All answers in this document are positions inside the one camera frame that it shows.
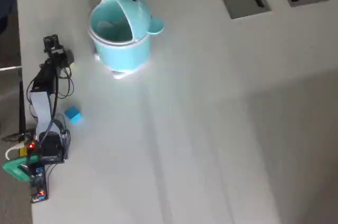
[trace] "gray carpet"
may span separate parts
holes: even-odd
[[[11,15],[8,29],[0,36],[0,67],[18,65],[18,23]],[[19,77],[16,70],[0,72],[0,137],[18,132]],[[0,141],[1,165],[11,143]],[[0,169],[0,222],[31,224],[30,191],[27,182],[20,182]]]

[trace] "white cable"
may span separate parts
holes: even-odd
[[[8,154],[9,154],[10,151],[15,150],[15,149],[20,149],[22,147],[25,147],[25,143],[23,143],[23,142],[18,143],[15,146],[10,147],[5,153],[6,159],[10,160],[10,158],[8,157]]]

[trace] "white table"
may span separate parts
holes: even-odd
[[[24,87],[46,59],[42,38],[56,33],[75,55],[75,92],[58,110],[83,116],[68,123],[70,158],[51,175],[50,199],[33,205],[34,224],[305,214],[338,162],[337,126],[326,126],[337,111],[338,0],[267,0],[272,12],[235,21],[222,0],[147,0],[166,29],[147,68],[121,81],[92,55],[98,1],[18,0]]]

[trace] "container lid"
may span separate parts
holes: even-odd
[[[128,19],[130,29],[133,34],[133,41],[137,42],[144,38],[148,32],[150,34],[152,26],[152,14],[144,0],[115,0],[123,10]]]

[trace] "light blue container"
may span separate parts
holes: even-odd
[[[101,0],[90,15],[89,35],[105,65],[131,72],[148,60],[150,35],[161,33],[163,27],[144,0]]]

